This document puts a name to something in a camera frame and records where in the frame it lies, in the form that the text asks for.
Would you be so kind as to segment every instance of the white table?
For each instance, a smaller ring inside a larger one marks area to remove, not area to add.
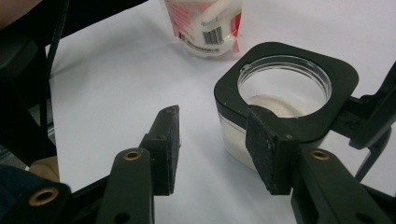
[[[282,42],[350,63],[353,96],[374,93],[396,60],[396,2],[246,0],[244,51]],[[159,110],[180,106],[175,194],[155,198],[157,223],[295,223],[289,196],[224,150],[213,96],[236,61],[190,56],[172,37],[159,0],[61,41],[50,80],[61,180],[73,191],[108,175],[118,152],[137,147]],[[322,148],[354,174],[367,150],[330,133]],[[396,133],[363,183],[395,194]]]

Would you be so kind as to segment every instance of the black cable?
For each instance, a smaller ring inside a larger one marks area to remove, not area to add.
[[[45,88],[43,90],[43,97],[40,103],[40,128],[44,136],[44,148],[43,154],[45,157],[56,155],[55,152],[49,152],[49,139],[48,139],[48,124],[47,124],[47,93],[50,91],[50,73],[52,70],[52,64],[55,59],[56,50],[58,49],[59,41],[62,38],[62,32],[64,30],[64,23],[66,21],[67,9],[69,7],[69,0],[63,0],[59,9],[58,18],[55,24],[54,34],[52,42],[49,46],[49,53],[47,55],[47,67],[45,74]]]

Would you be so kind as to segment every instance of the white paper surface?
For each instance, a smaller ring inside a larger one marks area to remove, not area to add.
[[[268,41],[350,63],[353,95],[374,93],[396,60],[396,2],[248,0],[241,47]],[[213,90],[236,61],[190,56],[172,37],[158,0],[126,10],[59,47],[50,81],[61,180],[72,190],[108,175],[118,152],[138,147],[158,111],[180,107],[175,193],[155,198],[157,223],[295,223],[289,196],[271,196],[259,176],[225,151]],[[366,150],[335,133],[322,148],[354,174]],[[395,193],[396,136],[363,180]]]

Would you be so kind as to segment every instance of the transparent container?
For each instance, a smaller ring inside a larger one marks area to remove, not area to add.
[[[243,66],[238,90],[248,105],[265,107],[287,119],[321,109],[332,95],[332,83],[316,64],[299,57],[278,55]],[[245,147],[246,131],[222,115],[219,120],[227,151],[255,170]]]

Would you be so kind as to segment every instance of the screw hole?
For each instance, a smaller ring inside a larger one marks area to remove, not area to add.
[[[361,212],[358,212],[356,214],[356,218],[362,223],[366,223],[366,224],[373,224],[374,223],[374,221],[373,221],[373,219],[371,217],[369,217],[366,214],[361,213]]]
[[[311,156],[313,156],[315,159],[321,160],[321,161],[327,161],[330,159],[329,154],[322,152],[322,151],[318,151],[318,150],[312,151]]]
[[[139,151],[130,151],[124,155],[124,159],[127,161],[134,161],[139,159],[142,154]]]
[[[29,204],[31,206],[41,206],[50,203],[58,196],[58,194],[59,190],[56,188],[41,189],[29,199]]]
[[[114,217],[114,222],[116,224],[123,224],[126,223],[131,217],[128,213],[119,213]]]

